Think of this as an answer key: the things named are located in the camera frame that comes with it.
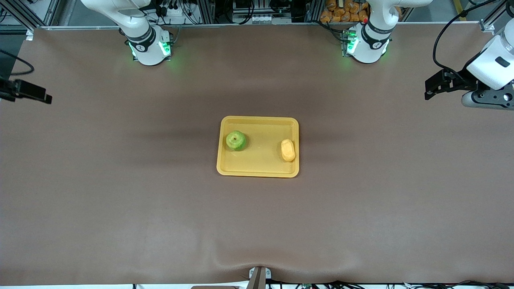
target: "tray rim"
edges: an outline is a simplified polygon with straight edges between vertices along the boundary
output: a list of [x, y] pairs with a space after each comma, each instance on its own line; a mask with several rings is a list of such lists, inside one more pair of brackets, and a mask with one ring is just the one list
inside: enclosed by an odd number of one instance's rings
[[[227, 172], [221, 169], [221, 156], [223, 152], [223, 127], [225, 122], [232, 119], [267, 119], [267, 120], [289, 120], [293, 122], [293, 125], [296, 130], [296, 133], [298, 135], [298, 141], [295, 141], [295, 153], [296, 153], [296, 162], [295, 162], [295, 170], [292, 173], [289, 174], [280, 174], [277, 175], [277, 173], [266, 173], [266, 172], [246, 172], [245, 175], [240, 175], [233, 172]], [[298, 121], [295, 118], [292, 117], [275, 117], [275, 116], [234, 116], [229, 115], [222, 119], [220, 126], [219, 126], [219, 141], [218, 141], [218, 156], [216, 161], [216, 170], [220, 175], [224, 176], [242, 176], [242, 177], [276, 177], [276, 178], [293, 178], [298, 175], [300, 172], [300, 125]]]

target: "green apple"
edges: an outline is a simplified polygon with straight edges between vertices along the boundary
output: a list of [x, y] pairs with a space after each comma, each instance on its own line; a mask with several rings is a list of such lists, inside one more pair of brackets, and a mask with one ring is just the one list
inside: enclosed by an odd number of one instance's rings
[[227, 146], [235, 151], [240, 151], [245, 148], [246, 145], [246, 137], [240, 131], [233, 131], [228, 134]]

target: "brown table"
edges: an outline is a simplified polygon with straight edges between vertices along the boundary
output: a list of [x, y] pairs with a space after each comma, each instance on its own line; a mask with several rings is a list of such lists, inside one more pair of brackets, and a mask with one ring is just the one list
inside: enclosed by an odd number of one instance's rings
[[[37, 31], [52, 105], [2, 101], [0, 284], [512, 282], [514, 114], [424, 101], [441, 25], [376, 64], [317, 26], [184, 29], [171, 62], [117, 31]], [[452, 26], [456, 69], [490, 34]], [[294, 179], [216, 171], [227, 115], [294, 117]]]

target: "yellow fruit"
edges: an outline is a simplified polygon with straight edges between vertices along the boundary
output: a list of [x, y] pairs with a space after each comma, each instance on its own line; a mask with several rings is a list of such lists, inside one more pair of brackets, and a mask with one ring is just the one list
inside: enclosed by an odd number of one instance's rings
[[295, 145], [292, 143], [292, 140], [284, 139], [280, 143], [280, 150], [285, 161], [293, 161], [296, 158]]

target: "yellow tray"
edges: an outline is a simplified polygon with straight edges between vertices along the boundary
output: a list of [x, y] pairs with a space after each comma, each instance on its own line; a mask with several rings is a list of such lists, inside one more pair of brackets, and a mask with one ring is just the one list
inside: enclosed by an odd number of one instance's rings
[[[230, 150], [225, 138], [232, 131], [246, 136], [246, 148]], [[216, 168], [222, 175], [295, 177], [300, 171], [299, 125], [290, 117], [227, 116], [219, 132]], [[295, 144], [296, 158], [284, 161], [280, 142], [290, 139]]]

